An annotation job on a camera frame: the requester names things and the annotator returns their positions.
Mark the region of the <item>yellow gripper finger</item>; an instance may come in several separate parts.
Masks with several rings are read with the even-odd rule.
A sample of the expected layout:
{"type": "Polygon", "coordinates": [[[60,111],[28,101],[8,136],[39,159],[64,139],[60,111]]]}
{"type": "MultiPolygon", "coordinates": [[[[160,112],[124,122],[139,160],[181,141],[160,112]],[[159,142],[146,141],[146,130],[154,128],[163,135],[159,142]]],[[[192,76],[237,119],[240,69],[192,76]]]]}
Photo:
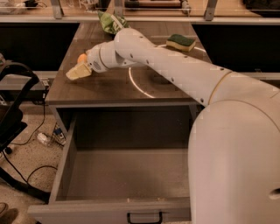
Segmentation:
{"type": "Polygon", "coordinates": [[[77,80],[80,78],[88,77],[92,73],[91,69],[84,62],[78,63],[76,66],[71,68],[67,73],[66,77],[71,80],[77,80]]]}

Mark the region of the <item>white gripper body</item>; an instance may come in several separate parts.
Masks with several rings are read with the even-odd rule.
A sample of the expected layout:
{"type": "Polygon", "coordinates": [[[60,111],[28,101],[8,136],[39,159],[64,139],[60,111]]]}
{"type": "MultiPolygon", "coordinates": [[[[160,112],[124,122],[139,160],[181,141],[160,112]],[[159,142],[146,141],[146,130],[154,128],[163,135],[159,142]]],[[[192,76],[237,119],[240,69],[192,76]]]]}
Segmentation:
{"type": "Polygon", "coordinates": [[[87,50],[86,55],[89,67],[95,72],[104,73],[109,70],[102,62],[101,48],[99,46],[87,50]]]}

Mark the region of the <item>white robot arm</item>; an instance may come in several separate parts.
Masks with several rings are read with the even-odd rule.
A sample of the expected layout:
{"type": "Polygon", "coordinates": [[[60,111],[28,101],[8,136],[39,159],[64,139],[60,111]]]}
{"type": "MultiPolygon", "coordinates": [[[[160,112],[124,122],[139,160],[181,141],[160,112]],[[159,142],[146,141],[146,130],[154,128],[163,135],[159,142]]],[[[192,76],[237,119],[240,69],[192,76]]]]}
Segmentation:
{"type": "Polygon", "coordinates": [[[132,28],[78,58],[66,76],[143,64],[203,105],[192,126],[192,224],[280,224],[280,91],[151,43],[132,28]]]}

